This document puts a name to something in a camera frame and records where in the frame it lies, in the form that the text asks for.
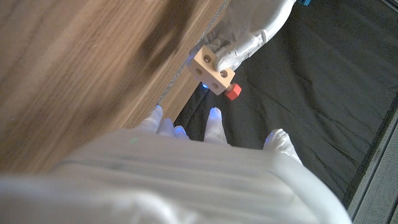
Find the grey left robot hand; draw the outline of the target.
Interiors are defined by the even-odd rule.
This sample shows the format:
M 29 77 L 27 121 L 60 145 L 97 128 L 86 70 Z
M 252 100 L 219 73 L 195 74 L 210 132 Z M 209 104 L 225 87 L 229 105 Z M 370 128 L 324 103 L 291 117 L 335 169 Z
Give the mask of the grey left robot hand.
M 215 70 L 236 70 L 280 31 L 296 0 L 232 0 L 217 25 L 194 46 L 189 66 L 205 45 L 218 59 Z

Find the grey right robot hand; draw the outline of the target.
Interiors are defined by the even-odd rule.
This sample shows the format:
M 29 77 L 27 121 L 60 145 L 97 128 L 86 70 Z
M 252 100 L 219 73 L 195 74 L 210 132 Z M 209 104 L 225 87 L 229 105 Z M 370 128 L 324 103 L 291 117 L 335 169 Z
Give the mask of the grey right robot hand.
M 49 172 L 1 177 L 2 223 L 350 223 L 282 129 L 230 146 L 212 108 L 203 141 L 163 118 L 74 150 Z

